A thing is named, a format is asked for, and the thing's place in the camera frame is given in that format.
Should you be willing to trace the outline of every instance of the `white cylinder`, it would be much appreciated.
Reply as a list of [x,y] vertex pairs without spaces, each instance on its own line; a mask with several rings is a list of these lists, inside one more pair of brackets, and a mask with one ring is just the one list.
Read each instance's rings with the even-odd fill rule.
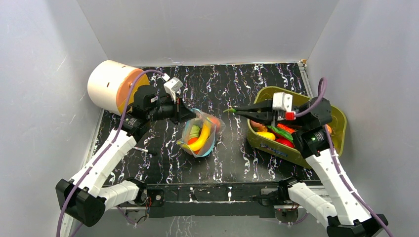
[[[90,74],[87,83],[89,97],[95,105],[114,114],[121,115],[129,88],[141,72],[143,70],[139,68],[112,60],[104,61]],[[129,103],[133,102],[133,96],[138,87],[148,84],[147,76],[142,76],[132,91]]]

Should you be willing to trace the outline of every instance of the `green container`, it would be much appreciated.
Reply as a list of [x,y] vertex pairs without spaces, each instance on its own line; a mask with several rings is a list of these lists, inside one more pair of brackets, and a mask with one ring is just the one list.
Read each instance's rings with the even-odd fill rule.
[[[310,99],[310,97],[308,96],[300,95],[289,90],[285,90],[276,86],[268,86],[259,91],[254,102],[257,103],[262,100],[272,99],[273,94],[276,92],[285,92],[293,95],[293,105],[302,105]],[[332,118],[332,122],[329,123],[329,126],[332,128],[333,131],[332,141],[335,145],[337,153],[340,156],[343,151],[343,142],[345,141],[346,116],[340,109],[336,108],[335,106],[332,106]],[[311,166],[309,166],[305,159],[303,159],[300,152],[298,152],[296,149],[257,135],[256,132],[250,126],[250,120],[248,120],[248,127],[249,131],[247,139],[252,147],[270,153],[274,156],[283,158],[292,163],[301,165],[305,168],[311,168]]]

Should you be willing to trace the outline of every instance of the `gray wall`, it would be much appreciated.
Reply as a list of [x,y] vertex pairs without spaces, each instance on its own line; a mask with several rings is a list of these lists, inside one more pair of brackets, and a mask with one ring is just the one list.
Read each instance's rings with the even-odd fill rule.
[[342,163],[396,236],[418,236],[419,1],[341,0],[308,60],[346,113]]
[[87,79],[106,59],[75,0],[0,2],[0,236],[54,235],[54,187],[91,143]]
[[135,66],[307,59],[338,0],[78,0],[109,59]]

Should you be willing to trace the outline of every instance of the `white label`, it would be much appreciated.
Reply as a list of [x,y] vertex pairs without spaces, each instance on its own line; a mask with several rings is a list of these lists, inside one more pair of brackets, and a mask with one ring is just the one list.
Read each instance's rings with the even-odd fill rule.
[[151,101],[151,103],[153,103],[153,102],[157,101],[158,99],[159,99],[158,96],[156,96],[153,99],[151,99],[150,101]]

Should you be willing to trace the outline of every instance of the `green pepper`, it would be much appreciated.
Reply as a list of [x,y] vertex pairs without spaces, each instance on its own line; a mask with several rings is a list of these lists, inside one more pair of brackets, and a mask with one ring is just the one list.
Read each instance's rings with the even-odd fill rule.
[[285,139],[287,139],[290,142],[293,142],[293,136],[289,132],[287,132],[283,129],[277,128],[277,127],[272,127],[272,126],[266,126],[266,127],[271,129],[275,134],[284,137]]

